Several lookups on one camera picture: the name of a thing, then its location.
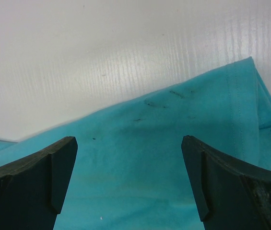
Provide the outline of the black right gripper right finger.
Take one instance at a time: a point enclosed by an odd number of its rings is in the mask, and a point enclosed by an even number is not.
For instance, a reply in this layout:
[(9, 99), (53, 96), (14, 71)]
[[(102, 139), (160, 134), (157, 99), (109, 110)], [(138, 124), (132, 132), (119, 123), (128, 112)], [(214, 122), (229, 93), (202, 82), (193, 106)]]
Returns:
[(181, 149), (206, 230), (271, 230), (271, 171), (220, 152), (194, 136)]

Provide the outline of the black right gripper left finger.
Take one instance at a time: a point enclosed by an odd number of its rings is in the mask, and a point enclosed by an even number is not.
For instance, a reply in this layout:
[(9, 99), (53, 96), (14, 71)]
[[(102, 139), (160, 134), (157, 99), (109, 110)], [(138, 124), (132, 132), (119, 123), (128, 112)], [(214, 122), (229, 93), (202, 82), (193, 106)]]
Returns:
[(0, 230), (52, 230), (77, 155), (75, 137), (0, 167)]

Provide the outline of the cyan t shirt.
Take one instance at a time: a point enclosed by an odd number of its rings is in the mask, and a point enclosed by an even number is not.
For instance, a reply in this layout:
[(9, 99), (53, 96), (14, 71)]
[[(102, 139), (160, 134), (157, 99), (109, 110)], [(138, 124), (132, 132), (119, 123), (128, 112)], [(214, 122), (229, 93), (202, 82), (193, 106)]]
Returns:
[(55, 229), (201, 230), (181, 151), (186, 135), (271, 170), (271, 96), (252, 58), (18, 143), (0, 141), (0, 166), (74, 136)]

